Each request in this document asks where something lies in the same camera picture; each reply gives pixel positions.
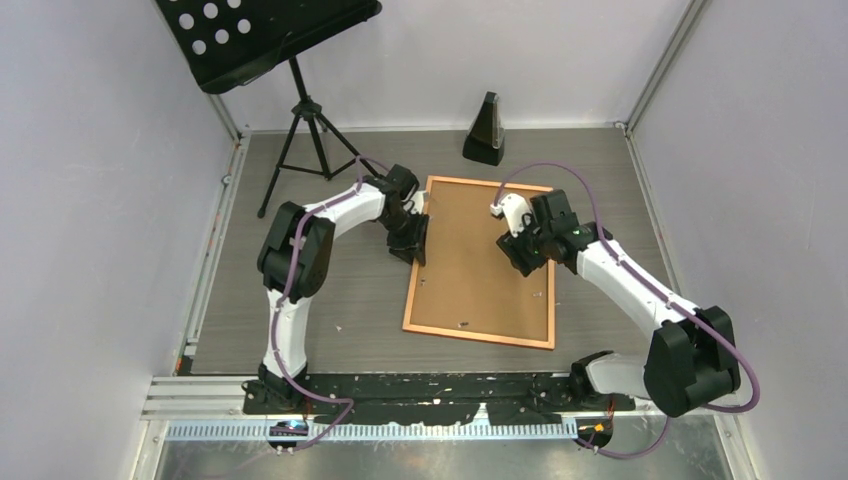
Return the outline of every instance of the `tripod legs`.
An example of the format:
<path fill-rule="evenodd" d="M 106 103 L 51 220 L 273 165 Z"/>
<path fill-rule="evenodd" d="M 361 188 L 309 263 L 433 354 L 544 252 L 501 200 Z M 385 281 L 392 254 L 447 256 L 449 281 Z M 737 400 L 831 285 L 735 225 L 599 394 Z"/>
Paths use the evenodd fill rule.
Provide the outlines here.
<path fill-rule="evenodd" d="M 327 155 L 324 152 L 324 145 L 321 143 L 321 137 L 318 134 L 318 125 L 321 126 L 322 130 L 326 131 L 329 129 L 333 132 L 333 135 L 339 139 L 340 142 L 350 150 L 354 156 L 359 156 L 359 151 L 356 150 L 347 139 L 342 135 L 339 129 L 333 125 L 327 117 L 324 116 L 323 113 L 320 112 L 320 106 L 316 109 L 312 103 L 305 104 L 309 107 L 309 110 L 304 108 L 302 111 L 306 111 L 306 113 L 301 113 L 302 111 L 296 111 L 294 115 L 294 120 L 292 121 L 291 128 L 289 129 L 289 133 L 286 136 L 286 143 L 283 145 L 283 151 L 280 153 L 280 159 L 277 160 L 277 166 L 274 168 L 274 173 L 271 175 L 271 183 L 268 184 L 268 190 L 265 191 L 265 198 L 262 200 L 262 206 L 259 207 L 259 211 L 256 213 L 256 216 L 259 218 L 265 217 L 265 210 L 268 208 L 268 202 L 271 200 L 271 194 L 274 193 L 274 187 L 277 185 L 277 179 L 280 176 L 280 170 L 288 169 L 288 170 L 296 170 L 298 172 L 312 173 L 315 175 L 321 175 L 326 180 L 331 180 L 333 177 L 350 167 L 356 162 L 356 159 L 353 159 L 346 164 L 339 167 L 336 171 L 330 171 L 330 165 L 327 163 Z M 321 163 L 321 171 L 312 170 L 309 168 L 295 167 L 293 165 L 284 165 L 286 161 L 286 155 L 289 153 L 289 148 L 291 148 L 292 140 L 294 140 L 295 130 L 297 130 L 298 124 L 300 124 L 300 120 L 303 118 L 306 123 L 309 125 L 309 133 L 312 137 L 312 142 L 315 144 L 315 152 L 318 154 L 318 161 Z M 365 168 L 368 169 L 368 172 L 375 177 L 379 177 L 380 174 L 377 173 L 377 170 L 374 170 L 374 167 L 371 166 L 370 163 L 363 160 L 362 164 L 365 165 Z"/>
<path fill-rule="evenodd" d="M 315 152 L 318 154 L 318 161 L 321 163 L 321 174 L 324 175 L 327 181 L 330 181 L 333 178 L 333 174 L 330 173 L 330 165 L 327 163 L 327 155 L 324 154 L 324 145 L 321 143 L 321 137 L 318 135 L 318 127 L 315 126 L 315 119 L 307 118 L 306 123 L 309 124 L 312 143 L 315 144 Z"/>
<path fill-rule="evenodd" d="M 268 185 L 268 190 L 265 191 L 265 198 L 262 200 L 262 206 L 259 207 L 259 212 L 256 214 L 259 218 L 265 216 L 265 209 L 268 207 L 268 201 L 271 200 L 271 194 L 274 192 L 274 185 L 277 184 L 277 178 L 280 176 L 280 170 L 283 169 L 283 162 L 286 160 L 289 148 L 291 148 L 291 142 L 294 140 L 294 132 L 297 130 L 298 123 L 300 123 L 300 116 L 295 115 L 294 120 L 292 121 L 292 126 L 289 128 L 289 134 L 286 136 L 286 143 L 283 145 L 283 151 L 280 153 L 280 159 L 277 160 L 277 166 L 274 167 L 274 174 L 271 175 L 271 183 Z"/>
<path fill-rule="evenodd" d="M 346 138 L 344 138 L 344 135 L 342 135 L 342 132 L 340 132 L 339 129 L 336 128 L 336 126 L 333 125 L 333 123 L 330 122 L 330 120 L 328 120 L 327 117 L 325 117 L 323 113 L 319 112 L 316 116 L 318 117 L 318 120 L 322 124 L 324 124 L 324 126 L 326 126 L 328 129 L 330 129 L 330 131 L 333 132 L 333 135 L 335 135 L 336 138 L 338 138 L 339 141 L 342 142 L 342 145 L 344 145 L 345 147 L 347 147 L 348 150 L 350 150 L 350 153 L 352 153 L 356 157 L 359 156 L 359 151 L 356 149 L 356 147 L 354 147 L 350 142 L 347 141 Z M 342 170 L 346 169 L 347 167 L 353 165 L 353 163 L 355 161 L 356 161 L 355 159 L 351 160 L 351 161 L 347 162 L 346 164 L 342 165 L 341 167 L 339 167 L 338 170 L 336 170 L 335 172 L 332 173 L 332 177 L 336 176 L 336 174 L 338 174 Z M 365 165 L 365 168 L 368 169 L 369 172 L 371 172 L 371 175 L 374 175 L 375 177 L 380 176 L 380 174 L 377 173 L 377 170 L 374 170 L 374 167 L 372 167 L 370 163 L 363 160 L 362 164 Z"/>

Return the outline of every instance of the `white wall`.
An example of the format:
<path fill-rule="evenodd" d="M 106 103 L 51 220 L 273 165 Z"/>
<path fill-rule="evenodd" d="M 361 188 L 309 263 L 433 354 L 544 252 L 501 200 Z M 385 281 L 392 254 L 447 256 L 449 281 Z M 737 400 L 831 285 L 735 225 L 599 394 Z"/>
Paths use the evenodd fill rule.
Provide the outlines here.
<path fill-rule="evenodd" d="M 762 478 L 848 471 L 848 4 L 712 2 L 637 127 L 685 291 L 763 386 Z"/>
<path fill-rule="evenodd" d="M 468 128 L 486 90 L 507 127 L 626 120 L 687 0 L 383 0 L 299 57 L 340 127 Z M 288 129 L 288 64 L 224 95 L 242 128 Z"/>
<path fill-rule="evenodd" d="M 0 3 L 0 471 L 121 478 L 232 145 L 147 0 Z"/>

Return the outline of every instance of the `ruler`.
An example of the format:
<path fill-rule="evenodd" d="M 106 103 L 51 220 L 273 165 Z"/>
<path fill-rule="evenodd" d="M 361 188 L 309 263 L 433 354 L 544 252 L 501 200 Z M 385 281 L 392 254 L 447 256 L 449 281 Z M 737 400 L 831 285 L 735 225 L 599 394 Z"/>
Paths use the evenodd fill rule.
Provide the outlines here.
<path fill-rule="evenodd" d="M 271 437 L 270 429 L 279 420 L 173 420 L 168 425 L 166 440 L 220 442 L 276 442 L 309 440 L 323 432 L 327 425 L 309 420 L 307 435 Z M 561 423 L 545 425 L 490 425 L 487 418 L 475 418 L 465 425 L 424 426 L 338 425 L 321 442 L 375 441 L 456 441 L 456 440 L 552 440 L 577 438 L 577 422 L 563 418 Z"/>

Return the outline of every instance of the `black mount plate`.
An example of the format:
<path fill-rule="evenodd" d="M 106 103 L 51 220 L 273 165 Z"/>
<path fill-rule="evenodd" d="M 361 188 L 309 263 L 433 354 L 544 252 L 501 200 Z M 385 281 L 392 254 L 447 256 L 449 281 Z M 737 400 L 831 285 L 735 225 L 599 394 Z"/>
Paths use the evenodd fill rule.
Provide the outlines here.
<path fill-rule="evenodd" d="M 624 395 L 572 398 L 568 377 L 552 373 L 307 374 L 307 390 L 322 396 L 353 398 L 345 423 L 452 425 L 470 422 L 486 404 L 492 425 L 559 423 L 557 412 L 605 411 L 615 398 L 617 411 L 635 409 Z M 258 380 L 244 384 L 243 412 L 248 415 L 308 414 L 330 423 L 344 405 L 307 402 L 296 405 L 268 391 Z"/>

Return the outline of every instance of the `cable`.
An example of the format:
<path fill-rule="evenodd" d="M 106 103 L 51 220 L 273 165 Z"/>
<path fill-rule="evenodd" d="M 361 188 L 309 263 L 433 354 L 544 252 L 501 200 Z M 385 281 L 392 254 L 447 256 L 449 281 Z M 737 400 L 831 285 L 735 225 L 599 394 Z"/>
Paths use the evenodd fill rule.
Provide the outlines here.
<path fill-rule="evenodd" d="M 369 161 L 369 162 L 374 162 L 376 165 L 382 167 L 385 170 L 388 170 L 386 168 L 386 166 L 383 165 L 380 162 L 374 161 L 370 158 L 362 157 L 361 155 L 357 156 L 354 159 L 356 161 L 356 170 L 357 170 L 356 189 L 353 190 L 353 191 L 350 191 L 350 192 L 348 192 L 348 193 L 346 193 L 346 194 L 344 194 L 344 195 L 342 195 L 338 198 L 335 198 L 335 199 L 333 199 L 329 202 L 323 203 L 323 204 L 315 207 L 314 209 L 306 212 L 300 218 L 300 221 L 297 223 L 297 230 L 295 230 L 293 245 L 301 245 L 301 240 L 303 238 L 303 228 L 304 228 L 304 226 L 306 226 L 306 222 L 312 216 L 314 216 L 314 215 L 316 215 L 316 214 L 318 214 L 318 213 L 320 213 L 320 212 L 322 212 L 322 211 L 324 211 L 324 210 L 326 210 L 330 207 L 338 205 L 338 204 L 344 202 L 345 200 L 348 200 L 348 199 L 356 196 L 356 194 L 359 193 L 359 189 L 362 188 L 362 181 L 363 181 L 363 179 L 362 179 L 362 169 L 360 168 L 363 159 L 365 159 L 366 161 Z M 289 294 L 291 293 L 291 287 L 294 284 L 294 275 L 295 275 L 295 272 L 297 270 L 297 261 L 298 261 L 299 257 L 300 257 L 300 249 L 299 248 L 292 249 L 292 258 L 291 258 L 291 262 L 289 263 L 291 265 L 291 267 L 289 268 L 289 274 L 288 274 L 288 277 L 286 278 L 286 284 L 285 284 L 285 287 L 283 288 L 283 294 L 279 298 L 279 300 L 277 300 L 277 305 L 276 305 L 276 308 L 274 309 L 274 316 L 271 319 L 271 333 L 270 333 L 270 336 L 271 336 L 271 351 L 274 352 L 274 359 L 277 361 L 277 366 L 280 367 L 280 371 L 282 372 L 283 377 L 286 379 L 286 381 L 292 387 L 294 387 L 295 390 L 300 392 L 302 395 L 304 395 L 308 398 L 311 398 L 313 400 L 319 401 L 319 402 L 333 403 L 333 404 L 337 404 L 337 405 L 347 405 L 347 406 L 342 411 L 342 413 L 340 413 L 335 418 L 335 420 L 333 420 L 330 423 L 330 425 L 327 428 L 324 429 L 324 431 L 322 431 L 321 433 L 316 435 L 315 438 L 308 440 L 306 443 L 303 443 L 301 445 L 298 445 L 298 446 L 292 448 L 290 450 L 291 453 L 294 453 L 294 452 L 309 448 L 312 445 L 315 445 L 319 440 L 321 440 L 322 438 L 324 438 L 324 436 L 326 436 L 328 433 L 330 433 L 330 431 L 333 430 L 339 423 L 341 423 L 341 421 L 344 420 L 344 418 L 347 417 L 348 413 L 350 413 L 350 411 L 353 409 L 353 399 L 352 398 L 324 397 L 322 395 L 318 395 L 317 393 L 310 392 L 309 390 L 300 386 L 297 382 L 295 382 L 294 378 L 292 378 L 291 375 L 289 375 L 289 372 L 286 370 L 285 363 L 283 362 L 283 358 L 280 356 L 280 350 L 279 350 L 279 347 L 277 346 L 277 327 L 279 325 L 279 320 L 280 320 L 280 311 L 282 310 L 283 303 L 286 301 L 286 299 L 289 298 Z"/>
<path fill-rule="evenodd" d="M 712 327 L 707 325 L 703 320 L 696 317 L 695 315 L 692 315 L 692 313 L 690 313 L 688 310 L 686 310 L 685 308 L 678 305 L 676 302 L 670 301 L 668 295 L 666 295 L 664 292 L 659 290 L 656 286 L 654 286 L 653 283 L 649 282 L 647 278 L 643 277 L 638 271 L 636 271 L 635 268 L 633 268 L 632 265 L 630 265 L 629 262 L 627 262 L 626 260 L 623 260 L 623 259 L 619 259 L 618 253 L 615 251 L 615 249 L 612 248 L 612 245 L 610 245 L 609 241 L 606 238 L 606 235 L 603 234 L 604 227 L 603 227 L 603 223 L 601 222 L 601 215 L 600 215 L 600 211 L 599 211 L 599 208 L 598 208 L 598 203 L 595 200 L 595 195 L 592 192 L 592 188 L 589 187 L 589 183 L 586 182 L 586 179 L 583 178 L 583 176 L 580 175 L 580 173 L 578 173 L 576 170 L 574 170 L 570 167 L 567 167 L 565 165 L 561 165 L 559 163 L 539 162 L 539 163 L 534 163 L 534 164 L 531 164 L 531 165 L 525 165 L 523 167 L 520 167 L 520 168 L 513 170 L 512 173 L 507 175 L 507 177 L 503 180 L 503 182 L 501 182 L 500 187 L 498 187 L 498 191 L 495 193 L 495 199 L 492 202 L 492 204 L 497 205 L 498 201 L 500 201 L 501 195 L 503 195 L 503 190 L 506 187 L 507 182 L 509 182 L 513 177 L 515 177 L 519 173 L 523 172 L 524 170 L 527 170 L 527 169 L 530 169 L 530 168 L 533 168 L 533 167 L 539 167 L 539 166 L 561 168 L 561 169 L 567 171 L 568 173 L 574 175 L 574 177 L 576 177 L 577 180 L 579 180 L 580 183 L 583 184 L 583 187 L 586 189 L 586 193 L 589 196 L 589 203 L 592 205 L 592 215 L 595 217 L 595 224 L 597 226 L 598 232 L 600 233 L 598 235 L 598 238 L 601 240 L 601 244 L 604 246 L 604 248 L 610 254 L 610 256 L 616 262 L 618 262 L 618 264 L 621 265 L 625 270 L 627 270 L 627 272 L 630 273 L 630 275 L 633 276 L 633 278 L 635 278 L 639 283 L 644 285 L 645 288 L 650 290 L 651 293 L 653 293 L 663 303 L 667 304 L 669 307 L 674 309 L 675 312 L 686 317 L 689 321 L 694 323 L 701 330 L 707 332 L 707 334 L 710 337 L 712 337 L 713 339 L 715 339 L 715 341 L 718 342 L 719 345 L 724 347 L 724 349 L 727 350 L 733 356 L 733 358 L 736 359 L 737 362 L 739 362 L 739 364 L 742 366 L 742 369 L 745 370 L 745 374 L 748 375 L 748 379 L 751 382 L 751 399 L 748 400 L 748 403 L 746 403 L 744 405 L 734 405 L 734 406 L 728 406 L 728 407 L 724 407 L 724 406 L 720 406 L 720 405 L 707 404 L 707 405 L 704 405 L 704 408 L 714 410 L 714 411 L 717 411 L 717 412 L 722 412 L 722 413 L 744 413 L 744 412 L 750 411 L 751 409 L 756 407 L 757 404 L 760 402 L 760 381 L 757 378 L 756 373 L 754 373 L 754 368 L 748 362 L 748 359 L 746 359 L 745 356 L 742 355 L 742 353 L 733 344 L 731 344 L 729 341 L 727 341 L 726 338 L 724 338 L 722 335 L 720 335 L 718 332 L 716 332 Z M 646 452 L 650 453 L 650 451 L 653 451 L 653 449 L 656 448 L 656 446 L 659 444 L 659 441 L 662 440 L 663 437 L 665 437 L 665 432 L 668 429 L 669 423 L 670 423 L 670 421 L 666 422 L 666 426 L 663 428 L 663 432 L 660 435 L 660 438 L 658 438 L 657 442 L 654 443 L 654 445 L 652 445 L 651 447 L 649 447 L 649 449 L 648 449 L 649 451 L 646 450 Z M 608 452 L 608 451 L 604 451 L 604 450 L 601 450 L 601 449 L 598 450 L 598 453 L 601 453 L 602 455 L 610 456 L 612 458 L 636 458 L 636 457 L 633 457 L 633 456 L 621 457 L 621 455 L 636 455 L 636 454 L 619 454 L 619 453 L 616 453 L 616 452 Z"/>
<path fill-rule="evenodd" d="M 382 169 L 383 169 L 384 171 L 386 171 L 386 172 L 388 172 L 388 171 L 389 171 L 389 167 L 387 167 L 385 163 L 383 163 L 383 162 L 381 162 L 381 161 L 379 161 L 379 160 L 374 160 L 374 159 L 373 159 L 373 158 L 371 158 L 371 157 L 366 157 L 365 155 L 357 155 L 357 156 L 354 158 L 354 160 L 356 160 L 356 163 L 357 163 L 357 164 L 361 163 L 362 161 L 366 161 L 366 162 L 368 162 L 368 163 L 373 163 L 374 165 L 377 165 L 378 167 L 382 168 Z"/>
<path fill-rule="evenodd" d="M 603 448 L 596 449 L 595 446 L 591 443 L 595 435 L 594 432 L 592 433 L 592 436 L 589 437 L 588 442 L 586 440 L 583 440 L 582 438 L 575 439 L 574 441 L 577 442 L 581 447 L 594 450 L 599 455 L 603 455 L 607 458 L 615 458 L 617 460 L 632 460 L 634 458 L 644 457 L 645 455 L 651 454 L 654 452 L 654 450 L 659 448 L 659 446 L 662 445 L 663 440 L 665 440 L 666 435 L 668 435 L 669 425 L 671 425 L 671 418 L 665 417 L 665 425 L 663 425 L 663 429 L 657 439 L 654 440 L 654 443 L 652 443 L 650 447 L 634 453 L 619 453 L 610 450 L 604 450 Z"/>

